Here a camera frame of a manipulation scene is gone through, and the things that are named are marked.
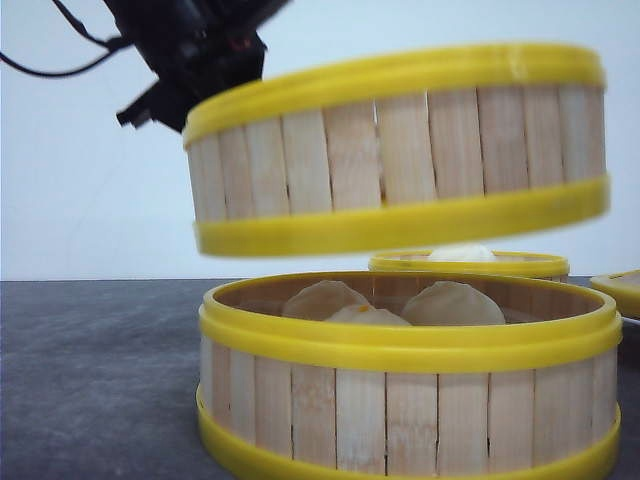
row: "white background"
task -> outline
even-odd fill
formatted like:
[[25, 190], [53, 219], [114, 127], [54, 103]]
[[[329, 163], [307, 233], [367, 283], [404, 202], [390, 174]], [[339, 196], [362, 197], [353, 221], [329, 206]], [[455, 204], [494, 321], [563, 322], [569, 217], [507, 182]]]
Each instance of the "white background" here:
[[[115, 33], [100, 0], [67, 0], [87, 29]], [[265, 77], [363, 54], [491, 40], [597, 50], [612, 210], [584, 224], [487, 242], [566, 255], [572, 273], [640, 267], [640, 2], [637, 0], [296, 0], [261, 29]], [[2, 1], [2, 51], [43, 70], [99, 51], [43, 0]], [[2, 67], [2, 278], [245, 277], [362, 269], [368, 255], [216, 259], [195, 249], [181, 139], [161, 125], [122, 129], [115, 113], [153, 81], [130, 49], [83, 76], [40, 80]]]

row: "dark gray surface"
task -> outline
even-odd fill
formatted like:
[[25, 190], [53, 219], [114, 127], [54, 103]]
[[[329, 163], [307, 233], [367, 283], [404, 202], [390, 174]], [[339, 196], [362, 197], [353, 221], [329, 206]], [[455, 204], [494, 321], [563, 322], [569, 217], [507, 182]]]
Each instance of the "dark gray surface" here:
[[[215, 280], [2, 283], [2, 479], [230, 480], [200, 445], [196, 309]], [[640, 478], [640, 327], [620, 348]]]

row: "black wire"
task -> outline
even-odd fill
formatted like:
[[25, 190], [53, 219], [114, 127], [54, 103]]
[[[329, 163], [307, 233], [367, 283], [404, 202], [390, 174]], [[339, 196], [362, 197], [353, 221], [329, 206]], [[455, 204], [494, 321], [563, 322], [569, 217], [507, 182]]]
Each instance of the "black wire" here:
[[87, 31], [84, 24], [80, 20], [78, 20], [76, 17], [74, 17], [73, 14], [69, 11], [69, 9], [65, 7], [60, 0], [51, 0], [51, 1], [56, 7], [58, 7], [58, 10], [60, 10], [60, 13], [62, 13], [64, 18], [67, 20], [67, 22], [69, 22], [69, 24], [73, 27], [73, 29], [76, 32], [78, 32], [83, 38], [89, 40], [90, 42], [95, 43], [96, 45], [99, 45], [103, 48], [106, 48], [108, 52], [105, 53], [103, 56], [96, 58], [95, 60], [88, 63], [87, 65], [75, 68], [73, 70], [67, 70], [66, 72], [43, 72], [41, 70], [34, 70], [32, 68], [25, 67], [24, 65], [20, 65], [15, 60], [10, 59], [4, 53], [0, 52], [0, 59], [3, 62], [5, 62], [7, 65], [15, 68], [16, 70], [21, 71], [22, 73], [33, 75], [35, 77], [65, 78], [65, 77], [71, 77], [73, 75], [78, 75], [79, 73], [82, 73], [82, 72], [86, 72], [87, 70], [90, 70], [96, 65], [99, 65], [100, 63], [104, 62], [107, 58], [109, 58], [111, 55], [116, 53], [121, 48], [128, 47], [129, 45], [131, 45], [132, 42], [124, 37], [112, 37], [112, 38], [109, 38], [108, 40], [100, 40], [94, 37]]
[[74, 70], [68, 70], [66, 72], [42, 72], [40, 70], [33, 70], [31, 68], [25, 67], [24, 65], [20, 65], [18, 62], [11, 60], [2, 52], [0, 52], [0, 59], [2, 59], [3, 62], [5, 62], [7, 65], [12, 66], [16, 70], [20, 70], [21, 72], [26, 73], [28, 75], [33, 75], [34, 77], [64, 78], [64, 77], [71, 77], [73, 75], [77, 75], [82, 72], [86, 72], [87, 70], [104, 62], [107, 58], [109, 58], [111, 55], [113, 55], [116, 52], [117, 50], [112, 50], [110, 52], [105, 53], [103, 56], [96, 58], [93, 62], [88, 63], [87, 65], [78, 67]]
[[105, 42], [104, 40], [100, 40], [94, 37], [93, 35], [91, 35], [85, 28], [84, 24], [80, 20], [78, 20], [76, 17], [74, 17], [73, 14], [69, 11], [69, 9], [65, 7], [60, 0], [51, 0], [51, 1], [56, 7], [58, 7], [58, 10], [60, 10], [60, 13], [62, 13], [62, 16], [67, 20], [67, 22], [69, 22], [69, 24], [73, 27], [73, 29], [76, 32], [78, 32], [80, 35], [82, 35], [84, 38], [86, 38], [90, 42], [93, 42], [96, 45], [100, 45], [101, 47], [108, 48], [107, 42]]

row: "bamboo steamer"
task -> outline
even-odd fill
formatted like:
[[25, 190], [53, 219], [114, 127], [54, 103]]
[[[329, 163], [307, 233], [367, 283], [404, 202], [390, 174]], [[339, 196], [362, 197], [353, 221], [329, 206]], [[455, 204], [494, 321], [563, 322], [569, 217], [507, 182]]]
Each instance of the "bamboo steamer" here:
[[422, 50], [237, 87], [184, 130], [199, 249], [375, 250], [593, 217], [608, 207], [603, 88], [595, 53], [554, 44]]
[[374, 272], [486, 273], [538, 278], [567, 283], [569, 262], [565, 257], [545, 253], [498, 252], [494, 262], [440, 262], [429, 260], [431, 250], [383, 252], [369, 260]]
[[[279, 316], [323, 279], [396, 313], [454, 280], [535, 321], [380, 327]], [[600, 292], [493, 275], [283, 275], [208, 292], [200, 329], [202, 440], [239, 479], [591, 480], [615, 462], [621, 321]]]
[[623, 315], [640, 319], [640, 270], [593, 277], [591, 287], [615, 298]]

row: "steamed bun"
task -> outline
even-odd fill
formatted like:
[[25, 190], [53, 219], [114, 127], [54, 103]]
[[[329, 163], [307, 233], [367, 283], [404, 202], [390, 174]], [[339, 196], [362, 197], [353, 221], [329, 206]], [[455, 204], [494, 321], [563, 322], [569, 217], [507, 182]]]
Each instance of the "steamed bun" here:
[[430, 262], [495, 262], [497, 258], [484, 245], [469, 243], [436, 248], [427, 260]]
[[358, 323], [367, 325], [411, 326], [404, 318], [389, 310], [376, 309], [368, 305], [350, 305], [331, 315], [327, 322]]
[[411, 298], [402, 317], [413, 325], [500, 325], [500, 307], [470, 285], [440, 281]]
[[282, 316], [325, 320], [349, 305], [369, 305], [369, 302], [344, 282], [322, 280], [291, 297], [282, 308]]

